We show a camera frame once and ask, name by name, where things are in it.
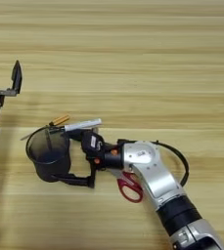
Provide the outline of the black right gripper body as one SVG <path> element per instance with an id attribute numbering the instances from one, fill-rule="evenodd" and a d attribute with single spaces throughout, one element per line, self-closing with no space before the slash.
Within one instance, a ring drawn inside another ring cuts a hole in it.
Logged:
<path id="1" fill-rule="evenodd" d="M 95 186 L 96 172 L 106 169 L 118 169 L 123 167 L 121 150 L 118 148 L 102 149 L 88 152 L 86 160 L 90 163 L 91 174 L 88 177 L 88 187 Z"/>

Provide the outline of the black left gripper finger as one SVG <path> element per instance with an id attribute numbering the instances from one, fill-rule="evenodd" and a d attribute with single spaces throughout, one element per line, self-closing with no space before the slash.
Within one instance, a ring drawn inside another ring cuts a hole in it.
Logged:
<path id="1" fill-rule="evenodd" d="M 15 91 L 16 94 L 18 94 L 21 91 L 22 87 L 22 68 L 19 61 L 16 61 L 13 67 L 12 81 L 12 89 Z"/>

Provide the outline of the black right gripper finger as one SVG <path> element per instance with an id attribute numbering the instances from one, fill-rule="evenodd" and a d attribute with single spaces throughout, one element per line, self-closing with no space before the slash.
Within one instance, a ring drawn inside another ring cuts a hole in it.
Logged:
<path id="1" fill-rule="evenodd" d="M 76 177 L 74 174 L 53 174 L 52 178 L 72 186 L 89 187 L 93 186 L 91 177 Z"/>
<path id="2" fill-rule="evenodd" d="M 67 136 L 74 141 L 81 141 L 82 135 L 84 133 L 84 129 L 76 129 L 67 131 Z"/>

